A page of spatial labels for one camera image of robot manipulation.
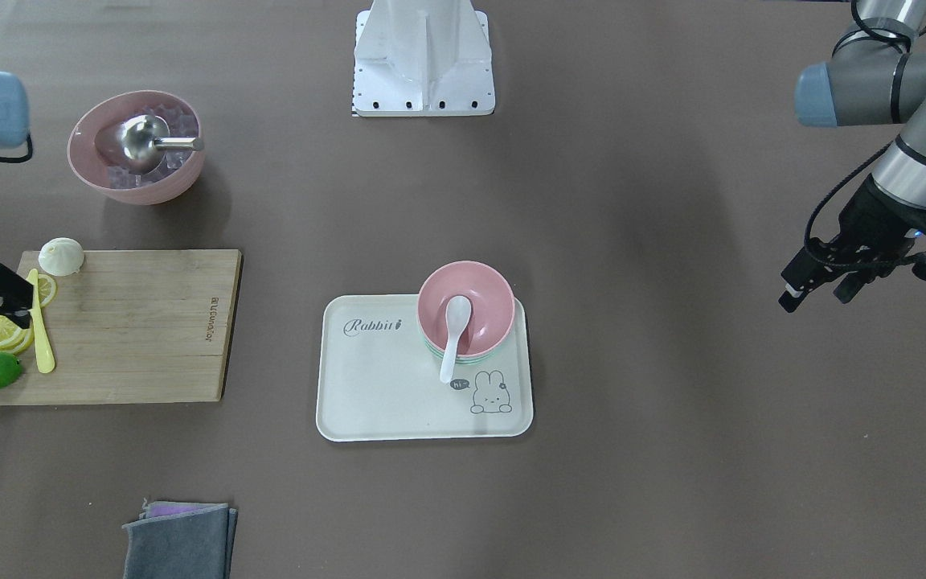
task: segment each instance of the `brown table surface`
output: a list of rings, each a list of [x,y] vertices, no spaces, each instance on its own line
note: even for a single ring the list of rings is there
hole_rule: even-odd
[[[898,132],[795,121],[848,6],[481,0],[498,109],[455,120],[350,117],[368,7],[0,0],[36,146],[0,165],[0,261],[245,253],[220,403],[0,408],[0,577],[119,577],[143,499],[238,507],[235,578],[926,577],[926,282],[776,303],[813,206]],[[208,133],[161,206],[66,161],[136,88]],[[532,428],[323,439],[324,306],[460,259],[525,304]]]

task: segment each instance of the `pink bowl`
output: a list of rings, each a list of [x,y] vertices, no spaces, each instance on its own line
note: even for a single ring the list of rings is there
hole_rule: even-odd
[[[179,169],[156,183],[135,188],[112,188],[109,186],[109,175],[106,171],[108,165],[95,147],[95,136],[102,129],[141,114],[146,106],[154,107],[161,104],[168,107],[179,106],[195,115],[195,121],[199,123],[199,136],[203,136],[202,120],[199,114],[191,108],[190,104],[176,96],[159,91],[125,92],[89,110],[70,133],[70,142],[67,143],[67,160],[70,162],[74,175],[106,197],[133,205],[155,205],[170,201],[187,191],[188,187],[191,187],[191,184],[199,178],[199,173],[202,173],[206,154],[201,150],[192,151]]]
[[[420,329],[438,351],[445,351],[445,340],[449,337],[445,307],[453,296],[466,296],[473,307],[470,323],[460,337],[459,358],[486,355],[510,334],[517,313],[510,283],[485,264],[454,261],[441,266],[424,281],[416,300]]]

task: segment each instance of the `yellow knife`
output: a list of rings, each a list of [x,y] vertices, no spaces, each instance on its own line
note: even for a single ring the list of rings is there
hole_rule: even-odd
[[[52,346],[48,345],[48,333],[45,332],[45,320],[41,318],[41,296],[38,294],[38,270],[32,269],[27,280],[34,286],[34,300],[31,303],[31,329],[34,330],[34,359],[38,363],[38,372],[48,374],[55,370],[55,356]]]

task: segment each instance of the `wooden cutting board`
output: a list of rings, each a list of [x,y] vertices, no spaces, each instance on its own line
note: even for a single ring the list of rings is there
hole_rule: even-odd
[[[32,268],[24,252],[16,271]],[[28,348],[0,406],[220,400],[241,270],[236,249],[85,252],[42,309],[55,370]]]

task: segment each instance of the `white tray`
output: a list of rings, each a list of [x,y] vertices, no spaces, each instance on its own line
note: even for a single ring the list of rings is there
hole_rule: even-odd
[[[424,344],[416,295],[341,296],[324,310],[317,429],[334,442],[508,437],[534,419],[524,306],[514,329],[479,363],[441,360]]]

